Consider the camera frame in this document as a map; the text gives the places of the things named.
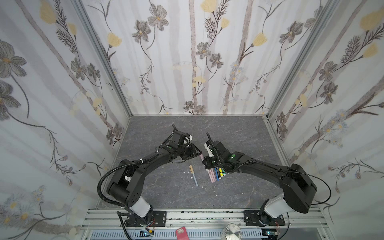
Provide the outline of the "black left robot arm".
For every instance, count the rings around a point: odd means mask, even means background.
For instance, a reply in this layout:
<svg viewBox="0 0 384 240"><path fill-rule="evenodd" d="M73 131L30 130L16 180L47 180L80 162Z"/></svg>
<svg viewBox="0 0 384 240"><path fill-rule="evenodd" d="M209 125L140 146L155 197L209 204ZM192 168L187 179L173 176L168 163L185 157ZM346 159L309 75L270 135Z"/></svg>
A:
<svg viewBox="0 0 384 240"><path fill-rule="evenodd" d="M142 197L145 178L157 168L180 157L183 161L196 158L202 151L192 143L193 137L172 125L172 133L156 148L155 152L135 161L122 160L105 173L97 185L101 200L126 210L120 215L133 214L140 225L153 222L153 206Z"/></svg>

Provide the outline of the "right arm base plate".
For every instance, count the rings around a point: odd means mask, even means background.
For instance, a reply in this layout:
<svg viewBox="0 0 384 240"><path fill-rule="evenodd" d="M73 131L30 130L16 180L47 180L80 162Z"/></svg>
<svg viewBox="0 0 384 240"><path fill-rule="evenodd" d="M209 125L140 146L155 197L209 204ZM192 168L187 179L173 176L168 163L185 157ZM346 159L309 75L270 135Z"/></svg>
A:
<svg viewBox="0 0 384 240"><path fill-rule="evenodd" d="M243 211L243 213L244 222L248 227L278 227L286 225L286 222L282 215L273 219L266 213L261 213L260 211Z"/></svg>

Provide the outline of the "green capped pink pen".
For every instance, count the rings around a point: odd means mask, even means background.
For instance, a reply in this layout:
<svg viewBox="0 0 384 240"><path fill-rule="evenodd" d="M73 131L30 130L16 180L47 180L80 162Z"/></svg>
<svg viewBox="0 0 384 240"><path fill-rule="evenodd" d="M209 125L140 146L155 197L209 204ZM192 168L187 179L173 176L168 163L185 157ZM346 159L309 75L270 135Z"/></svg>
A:
<svg viewBox="0 0 384 240"><path fill-rule="evenodd" d="M211 177L211 173L210 173L210 171L209 171L209 170L207 170L207 173L208 173L208 175L209 175L209 179L210 179L210 182L211 182L211 183L213 183L213 180L212 180L212 177Z"/></svg>

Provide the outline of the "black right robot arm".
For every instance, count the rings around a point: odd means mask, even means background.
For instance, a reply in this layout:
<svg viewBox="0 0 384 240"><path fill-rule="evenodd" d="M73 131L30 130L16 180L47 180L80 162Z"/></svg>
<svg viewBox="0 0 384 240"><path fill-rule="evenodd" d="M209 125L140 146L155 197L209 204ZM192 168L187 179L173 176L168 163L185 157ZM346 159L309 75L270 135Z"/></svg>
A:
<svg viewBox="0 0 384 240"><path fill-rule="evenodd" d="M313 182L314 176L307 174L300 165L274 165L244 153L231 153L220 141L213 141L211 137L205 148L208 152L203 160L206 169L218 168L226 174L252 175L282 189L280 195L265 200L252 217L245 216L245 221L250 220L258 227L277 226L284 214L307 214L311 206L315 205L318 188Z"/></svg>

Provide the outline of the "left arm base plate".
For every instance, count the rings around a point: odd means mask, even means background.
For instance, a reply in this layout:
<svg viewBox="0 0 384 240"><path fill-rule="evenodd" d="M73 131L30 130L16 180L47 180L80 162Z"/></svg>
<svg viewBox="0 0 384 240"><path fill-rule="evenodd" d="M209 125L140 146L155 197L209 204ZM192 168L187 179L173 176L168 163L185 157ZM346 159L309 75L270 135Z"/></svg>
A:
<svg viewBox="0 0 384 240"><path fill-rule="evenodd" d="M167 221L167 211L150 211L144 218L136 214L123 217L126 227L165 227Z"/></svg>

